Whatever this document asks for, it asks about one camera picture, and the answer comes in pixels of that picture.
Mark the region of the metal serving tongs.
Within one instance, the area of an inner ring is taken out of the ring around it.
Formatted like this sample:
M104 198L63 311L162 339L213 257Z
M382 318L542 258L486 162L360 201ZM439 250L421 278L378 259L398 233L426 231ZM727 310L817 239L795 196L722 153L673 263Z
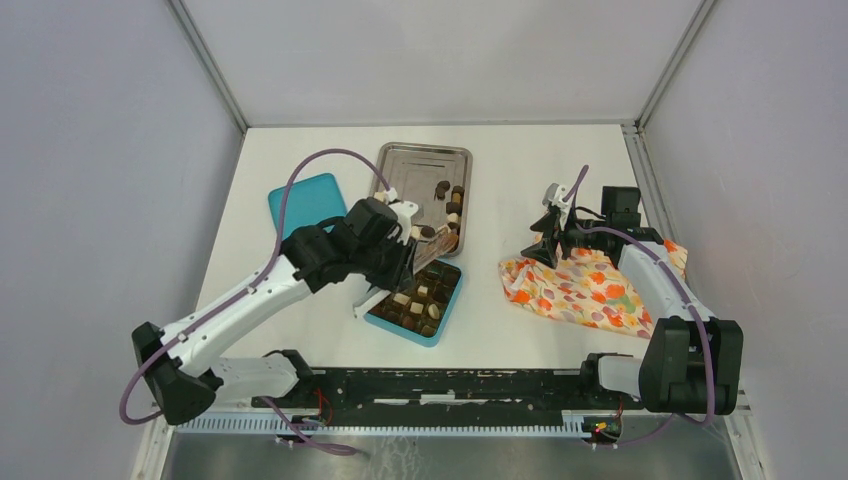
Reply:
M385 298L408 288L414 283L417 272L449 253L458 243L459 235L454 230L441 228L429 240L410 238L407 244L392 245L381 258L381 263L364 274L370 287L354 302L354 317L363 318Z

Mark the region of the teal chocolate box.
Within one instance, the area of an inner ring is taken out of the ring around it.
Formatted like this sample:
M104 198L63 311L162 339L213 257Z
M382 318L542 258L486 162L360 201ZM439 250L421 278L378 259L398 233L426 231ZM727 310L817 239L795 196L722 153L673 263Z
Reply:
M438 344L461 291L463 273L441 260L430 262L411 287L390 294L365 315L365 320L423 347Z

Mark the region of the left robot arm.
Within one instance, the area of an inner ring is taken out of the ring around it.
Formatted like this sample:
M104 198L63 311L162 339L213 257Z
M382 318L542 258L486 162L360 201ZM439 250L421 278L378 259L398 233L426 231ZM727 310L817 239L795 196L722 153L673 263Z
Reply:
M358 274L370 284L353 305L357 317L412 285L417 204L367 197L344 216L299 227L281 240L262 270L229 296L164 328L146 322L132 333L139 369L159 416L181 425L216 401L269 396L306 405L313 379L285 356L226 359L224 352L279 311Z

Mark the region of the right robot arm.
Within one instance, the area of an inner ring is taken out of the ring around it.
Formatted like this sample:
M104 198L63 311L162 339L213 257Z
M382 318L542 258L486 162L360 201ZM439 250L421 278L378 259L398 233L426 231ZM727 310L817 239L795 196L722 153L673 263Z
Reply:
M574 188L548 187L546 212L530 228L541 239L522 256L552 267L577 248L599 250L633 285L655 322L642 358L587 357L587 374L577 382L580 400L602 408L620 392L654 413L731 414L744 343L739 324L716 317L673 269L659 232L641 223L638 188L604 187L598 219L579 218L575 198Z

